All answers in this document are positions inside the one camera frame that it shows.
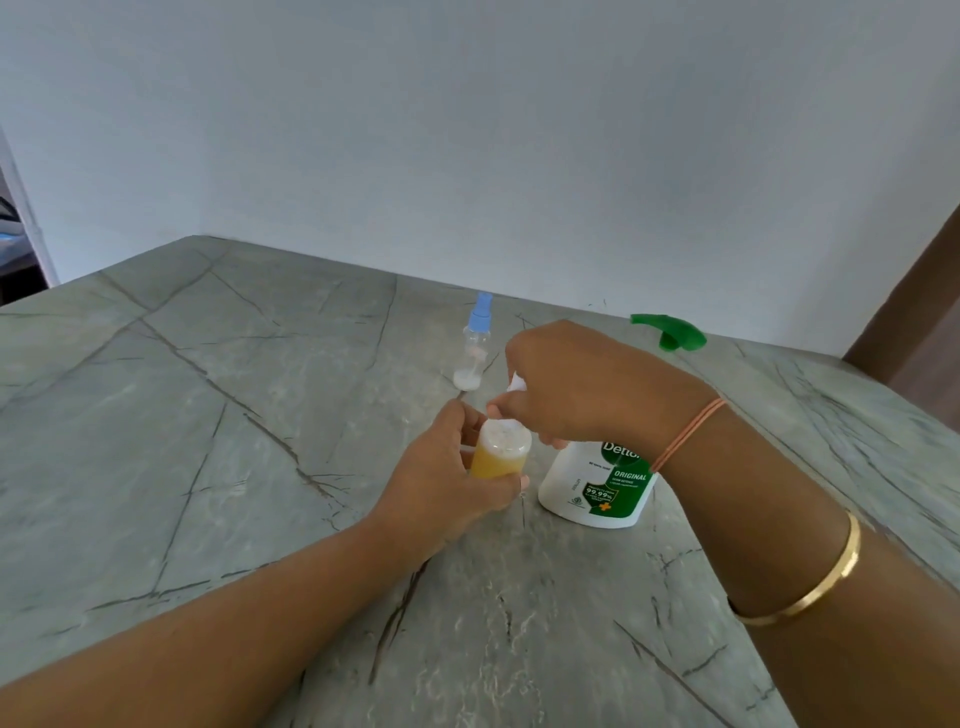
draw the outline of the wrist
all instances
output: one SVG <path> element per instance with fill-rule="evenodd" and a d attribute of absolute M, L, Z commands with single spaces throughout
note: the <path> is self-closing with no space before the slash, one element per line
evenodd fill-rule
<path fill-rule="evenodd" d="M 652 354 L 636 354 L 620 387 L 613 441 L 652 463 L 717 393 Z"/>
<path fill-rule="evenodd" d="M 416 570 L 433 555 L 420 529 L 378 508 L 373 508 L 353 528 L 362 534 L 365 544 L 389 553 L 403 570 Z"/>

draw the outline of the gray marble surface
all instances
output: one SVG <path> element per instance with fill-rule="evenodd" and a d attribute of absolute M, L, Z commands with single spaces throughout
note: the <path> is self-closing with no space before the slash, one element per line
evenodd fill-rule
<path fill-rule="evenodd" d="M 473 299 L 192 237 L 0 309 L 0 683 L 360 518 L 457 394 Z M 623 320 L 503 297 L 493 348 L 561 317 L 657 350 Z M 960 586 L 957 435 L 827 357 L 723 337 L 661 355 Z M 468 398 L 505 382 L 500 354 Z M 551 458 L 535 445 L 532 488 Z M 533 493 L 487 518 L 354 619 L 266 724 L 792 720 L 661 484 L 623 531 Z"/>

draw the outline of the orange string bracelet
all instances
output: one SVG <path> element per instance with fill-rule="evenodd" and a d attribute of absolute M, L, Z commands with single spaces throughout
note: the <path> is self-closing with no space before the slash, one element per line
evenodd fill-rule
<path fill-rule="evenodd" d="M 696 432 L 700 425 L 709 419 L 710 415 L 712 415 L 726 403 L 726 400 L 724 400 L 722 397 L 718 397 L 716 400 L 704 407 L 700 411 L 700 414 L 694 417 L 693 420 L 690 421 L 689 425 L 684 427 L 681 433 L 677 435 L 676 439 L 667 446 L 666 450 L 663 451 L 662 455 L 654 461 L 654 464 L 650 466 L 650 472 L 658 473 L 660 468 L 666 465 L 666 461 L 670 459 L 673 453 L 679 450 L 681 446 L 690 438 L 690 435 Z"/>

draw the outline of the gold bangle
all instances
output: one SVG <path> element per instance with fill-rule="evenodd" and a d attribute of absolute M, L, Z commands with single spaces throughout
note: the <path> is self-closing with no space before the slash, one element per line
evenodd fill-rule
<path fill-rule="evenodd" d="M 837 563 L 834 564 L 833 569 L 830 570 L 830 573 L 827 574 L 824 580 L 817 584 L 809 594 L 802 596 L 786 609 L 781 609 L 779 612 L 774 612 L 772 615 L 766 615 L 765 617 L 744 617 L 737 613 L 736 608 L 730 600 L 727 599 L 733 615 L 748 627 L 766 627 L 770 624 L 776 624 L 784 619 L 795 617 L 800 612 L 810 608 L 833 589 L 833 587 L 850 576 L 853 567 L 856 566 L 856 562 L 860 559 L 860 521 L 858 521 L 856 516 L 850 511 L 847 511 L 847 517 L 850 519 L 850 536 L 847 537 L 847 545 L 844 547 L 843 553 L 840 554 L 840 558 L 837 559 Z"/>

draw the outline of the forearm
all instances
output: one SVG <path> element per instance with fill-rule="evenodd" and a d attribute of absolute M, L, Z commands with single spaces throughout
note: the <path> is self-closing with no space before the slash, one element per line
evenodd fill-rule
<path fill-rule="evenodd" d="M 356 526 L 0 691 L 0 724 L 233 726 L 261 717 L 416 564 Z"/>
<path fill-rule="evenodd" d="M 650 458 L 666 447 L 713 396 L 686 386 L 687 399 L 672 399 L 674 410 L 660 421 L 667 432 L 637 428 L 624 444 Z M 707 420 L 662 474 L 747 616 L 775 613 L 808 593 L 847 541 L 840 505 L 729 408 Z M 802 726 L 947 725 L 960 715 L 960 602 L 863 530 L 849 578 L 800 615 L 750 635 Z"/>

